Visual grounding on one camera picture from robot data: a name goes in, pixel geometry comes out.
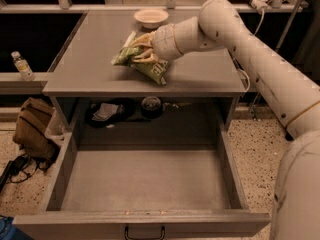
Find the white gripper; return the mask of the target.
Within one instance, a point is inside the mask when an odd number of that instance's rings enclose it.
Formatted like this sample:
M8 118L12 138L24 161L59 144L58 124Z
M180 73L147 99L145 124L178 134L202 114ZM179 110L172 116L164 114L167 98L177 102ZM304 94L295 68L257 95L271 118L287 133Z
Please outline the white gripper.
M173 24L161 26L155 32L145 33L131 41L129 46L153 47L134 56L132 61L135 63L155 63L158 57L173 61L183 56L176 45Z

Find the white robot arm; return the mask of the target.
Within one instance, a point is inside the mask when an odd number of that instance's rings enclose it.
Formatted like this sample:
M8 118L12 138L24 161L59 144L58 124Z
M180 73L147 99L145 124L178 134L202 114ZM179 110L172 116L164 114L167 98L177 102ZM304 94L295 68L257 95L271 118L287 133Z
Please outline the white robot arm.
M270 240L320 240L320 86L254 36L227 0L207 0L196 17L131 45L155 61L228 49L293 138L278 169Z

